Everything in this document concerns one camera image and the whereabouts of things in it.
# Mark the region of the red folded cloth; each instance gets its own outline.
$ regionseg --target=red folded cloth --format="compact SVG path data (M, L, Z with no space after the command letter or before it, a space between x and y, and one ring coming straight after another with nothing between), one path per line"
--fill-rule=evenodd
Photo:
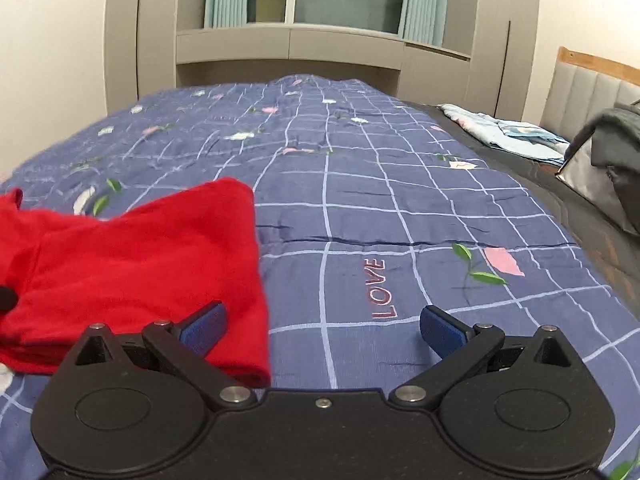
M19 297L0 314L0 362L52 373L91 323L139 332L219 300L228 328L207 361L249 386L269 381L254 196L245 184L222 178L107 222L21 211L21 197L0 197L0 285Z

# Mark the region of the bed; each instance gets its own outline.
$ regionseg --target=bed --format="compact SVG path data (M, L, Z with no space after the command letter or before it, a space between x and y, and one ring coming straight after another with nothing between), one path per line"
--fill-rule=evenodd
M530 173L492 169L432 112L309 75L168 90L37 155L0 192L72 213L117 181L94 207L108 219L235 177L255 193L274 386L388 392L436 362L417 329L428 303L512 335L556 324L616 413L602 468L635 463L640 323L523 186ZM44 471L29 414L46 381L17 374L2 394L0 478Z

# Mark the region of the metal pin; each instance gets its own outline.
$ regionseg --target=metal pin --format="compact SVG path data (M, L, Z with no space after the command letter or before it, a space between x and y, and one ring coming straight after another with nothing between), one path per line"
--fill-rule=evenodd
M396 397L400 400L404 400L404 402L418 402L419 400L423 400L426 396L427 392L424 388L421 388L420 386L412 386L411 384L400 386L396 390Z
M251 390L244 386L227 386L220 392L220 399L233 404L245 402L249 397L251 397Z
M322 399L316 400L316 406L318 408L322 408L322 409L330 408L332 404L333 403L329 399L322 398Z

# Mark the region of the black round object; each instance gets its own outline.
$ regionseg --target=black round object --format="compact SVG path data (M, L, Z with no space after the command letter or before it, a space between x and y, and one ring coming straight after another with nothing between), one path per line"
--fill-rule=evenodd
M532 388L502 394L494 408L501 421L524 431L552 430L571 413L567 403L557 395Z
M200 394L187 383L115 362L54 375L36 407L31 433L40 451L82 474L154 468L187 447L206 420Z
M18 304L18 295L12 288L0 285L0 311L9 312Z
M472 377L447 392L439 418L460 448L501 472L570 475L597 466L612 413L591 394L593 380L567 370L536 364Z

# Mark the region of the headboard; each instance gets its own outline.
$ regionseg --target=headboard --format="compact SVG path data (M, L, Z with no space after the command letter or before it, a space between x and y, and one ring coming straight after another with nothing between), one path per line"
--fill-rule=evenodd
M639 69L561 46L540 126L572 140L599 111L638 99Z

